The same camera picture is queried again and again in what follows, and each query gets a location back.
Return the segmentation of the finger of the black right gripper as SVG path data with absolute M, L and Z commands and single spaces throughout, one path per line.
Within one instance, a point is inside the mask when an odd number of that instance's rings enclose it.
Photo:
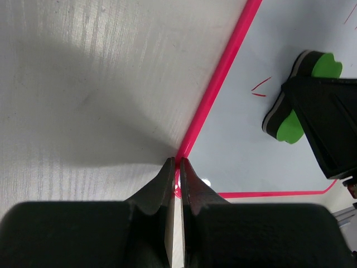
M 299 115 L 326 178 L 356 176 L 356 79 L 320 79 Z

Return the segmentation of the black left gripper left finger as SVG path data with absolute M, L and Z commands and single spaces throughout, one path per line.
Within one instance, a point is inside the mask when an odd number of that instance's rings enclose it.
M 175 160 L 123 201 L 14 205 L 1 220 L 2 267 L 170 267 Z

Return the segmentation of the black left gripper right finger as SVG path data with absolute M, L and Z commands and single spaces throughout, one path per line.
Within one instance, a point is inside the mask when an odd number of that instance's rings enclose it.
M 335 217 L 308 203 L 230 203 L 180 163 L 185 267 L 352 267 Z

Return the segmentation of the green whiteboard eraser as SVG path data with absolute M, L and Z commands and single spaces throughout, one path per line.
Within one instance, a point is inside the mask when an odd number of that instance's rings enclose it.
M 295 59 L 288 79 L 282 84 L 279 95 L 262 121 L 262 131 L 271 138 L 288 144 L 298 142 L 304 133 L 299 115 L 320 79 L 339 79 L 342 62 L 331 52 L 305 50 Z

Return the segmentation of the pink framed whiteboard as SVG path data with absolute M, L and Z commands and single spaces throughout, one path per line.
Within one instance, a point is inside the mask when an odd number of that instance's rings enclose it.
M 334 185 L 306 138 L 262 130 L 304 50 L 331 52 L 356 77 L 355 1 L 247 1 L 176 158 L 224 198 L 323 195 Z

